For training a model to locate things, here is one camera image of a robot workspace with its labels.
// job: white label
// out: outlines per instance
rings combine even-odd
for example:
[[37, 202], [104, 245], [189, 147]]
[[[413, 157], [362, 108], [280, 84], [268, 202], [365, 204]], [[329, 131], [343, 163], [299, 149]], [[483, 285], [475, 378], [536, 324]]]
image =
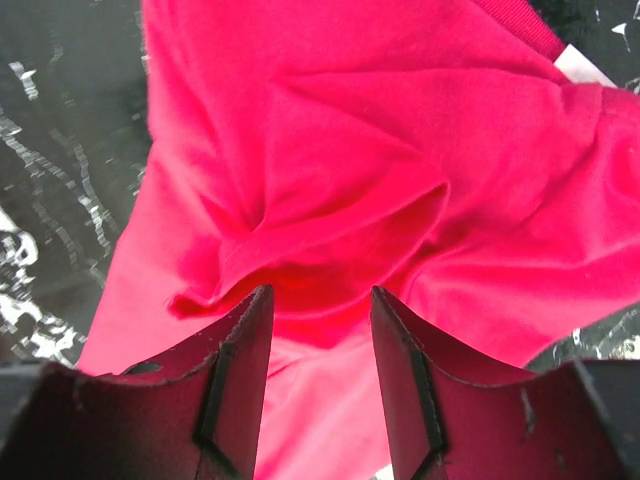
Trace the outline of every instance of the white label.
[[393, 468], [391, 465], [387, 465], [373, 477], [371, 480], [393, 480]]
[[616, 84], [573, 45], [565, 48], [554, 65], [573, 83], [599, 83], [616, 88]]

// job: dark marble surface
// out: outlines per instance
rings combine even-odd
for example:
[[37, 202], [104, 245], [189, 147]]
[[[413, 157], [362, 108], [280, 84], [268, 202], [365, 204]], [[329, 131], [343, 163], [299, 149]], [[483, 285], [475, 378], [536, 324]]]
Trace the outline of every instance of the dark marble surface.
[[[636, 0], [532, 0], [565, 42], [640, 93]], [[134, 0], [0, 2], [0, 360], [76, 362], [150, 146]], [[640, 304], [532, 367], [640, 356]]]

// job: white marble veining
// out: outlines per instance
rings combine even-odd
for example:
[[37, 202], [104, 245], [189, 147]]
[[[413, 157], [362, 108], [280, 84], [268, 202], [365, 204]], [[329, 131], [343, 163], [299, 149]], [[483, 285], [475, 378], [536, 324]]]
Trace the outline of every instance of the white marble veining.
[[32, 77], [36, 74], [37, 70], [25, 71], [24, 65], [21, 62], [12, 62], [9, 64], [9, 67], [13, 70], [13, 73], [16, 74], [18, 80], [22, 82], [22, 88], [24, 88], [24, 93], [27, 95], [27, 98], [30, 101], [36, 100], [39, 92]]
[[75, 155], [82, 178], [81, 188], [69, 175], [57, 167], [55, 170], [50, 170], [50, 173], [58, 177], [62, 183], [74, 193], [78, 203], [80, 203], [89, 214], [98, 243], [103, 248], [102, 258], [106, 258], [111, 253], [113, 246], [105, 236], [104, 225], [108, 225], [112, 232], [117, 232], [118, 226], [113, 220], [111, 212], [102, 205], [102, 202], [93, 189], [89, 172], [89, 159], [85, 155], [82, 145], [80, 145], [75, 137], [67, 138], [56, 129], [50, 130], [49, 135], [67, 151], [73, 151]]
[[574, 345], [580, 345], [580, 329], [576, 328], [573, 332], [571, 332], [571, 338], [573, 339]]
[[640, 335], [627, 338], [613, 350], [611, 356], [625, 360], [640, 360]]
[[636, 95], [640, 95], [640, 77], [629, 80], [625, 84], [624, 88], [626, 88], [630, 92], [635, 93]]
[[64, 48], [62, 48], [62, 45], [60, 44], [55, 44], [53, 46], [53, 57], [49, 60], [49, 65], [52, 66], [58, 63], [58, 60], [62, 58], [62, 55], [64, 55]]
[[[634, 20], [640, 20], [640, 0], [636, 4], [635, 12], [633, 13]], [[616, 25], [611, 29], [613, 33], [617, 33], [618, 35], [622, 35], [624, 37], [625, 44], [627, 45], [627, 51], [631, 51], [631, 45], [629, 45], [629, 40], [627, 39], [627, 23], [621, 23], [620, 25]]]
[[0, 333], [15, 335], [25, 317], [35, 322], [11, 350], [19, 358], [54, 359], [72, 367], [66, 353], [86, 338], [60, 318], [43, 312], [31, 291], [34, 278], [27, 268], [38, 261], [38, 246], [31, 234], [18, 228], [0, 206]]
[[373, 477], [372, 480], [393, 480], [393, 467], [391, 465], [387, 465]]
[[142, 21], [142, 11], [138, 10], [136, 12], [136, 25], [140, 29], [140, 61], [142, 62], [142, 68], [144, 68], [144, 72], [149, 74], [149, 54], [147, 53], [147, 46], [144, 43], [144, 25]]
[[602, 348], [603, 344], [607, 340], [611, 340], [614, 336], [618, 335], [620, 331], [624, 330], [628, 324], [630, 324], [632, 321], [638, 321], [639, 319], [640, 308], [634, 308], [629, 310], [628, 312], [625, 312], [625, 314], [622, 315], [620, 320], [613, 326], [613, 328], [609, 330], [607, 336], [600, 341], [598, 347]]
[[41, 178], [44, 175], [42, 169], [50, 171], [54, 175], [60, 178], [63, 175], [62, 170], [52, 165], [46, 158], [40, 155], [38, 152], [29, 150], [22, 143], [20, 143], [16, 135], [22, 131], [22, 128], [16, 125], [11, 119], [4, 115], [2, 105], [0, 105], [0, 140], [4, 144], [12, 149], [18, 158], [24, 163], [25, 170], [29, 173], [31, 181], [33, 183], [33, 196], [31, 206], [40, 217], [43, 224], [48, 226], [51, 231], [60, 238], [69, 255], [69, 261], [71, 265], [78, 263], [78, 253], [81, 248], [70, 237], [66, 229], [61, 226], [49, 213], [42, 204], [42, 196], [44, 194]]
[[131, 168], [137, 172], [137, 175], [136, 180], [128, 186], [128, 189], [134, 197], [137, 197], [140, 193], [140, 185], [142, 184], [142, 179], [144, 178], [147, 168], [141, 163], [133, 163], [131, 164]]

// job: pink fabric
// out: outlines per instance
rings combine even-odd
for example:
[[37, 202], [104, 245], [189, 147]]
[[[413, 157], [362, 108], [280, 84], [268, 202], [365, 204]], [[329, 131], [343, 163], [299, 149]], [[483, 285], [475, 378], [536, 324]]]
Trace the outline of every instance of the pink fabric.
[[80, 368], [271, 283], [256, 478], [364, 480], [389, 463], [372, 285], [514, 365], [640, 299], [638, 100], [570, 84], [508, 6], [146, 0], [154, 143]]

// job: clothing tag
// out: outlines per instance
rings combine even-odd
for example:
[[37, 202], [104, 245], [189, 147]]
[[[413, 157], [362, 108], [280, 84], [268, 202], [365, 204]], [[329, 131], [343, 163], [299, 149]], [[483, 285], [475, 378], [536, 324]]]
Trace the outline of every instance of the clothing tag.
[[387, 465], [373, 477], [371, 480], [393, 480], [393, 469], [391, 465]]
[[585, 57], [573, 45], [565, 48], [554, 65], [564, 73], [573, 83], [599, 83], [605, 87], [616, 88], [613, 83], [598, 67]]

